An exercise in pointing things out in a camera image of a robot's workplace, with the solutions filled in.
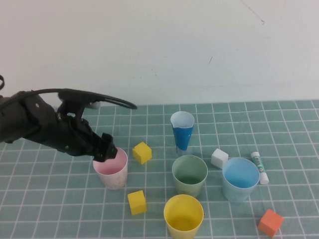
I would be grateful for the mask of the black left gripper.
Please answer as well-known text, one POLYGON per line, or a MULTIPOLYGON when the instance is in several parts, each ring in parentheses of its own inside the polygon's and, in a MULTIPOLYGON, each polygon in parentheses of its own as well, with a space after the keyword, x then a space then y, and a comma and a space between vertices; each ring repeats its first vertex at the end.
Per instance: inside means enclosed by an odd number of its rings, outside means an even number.
POLYGON ((42 144, 72 156, 94 156, 93 160, 97 162, 114 159, 118 152, 113 148, 112 135, 102 133, 100 137, 93 132, 87 120, 61 113, 41 128, 41 134, 42 144))

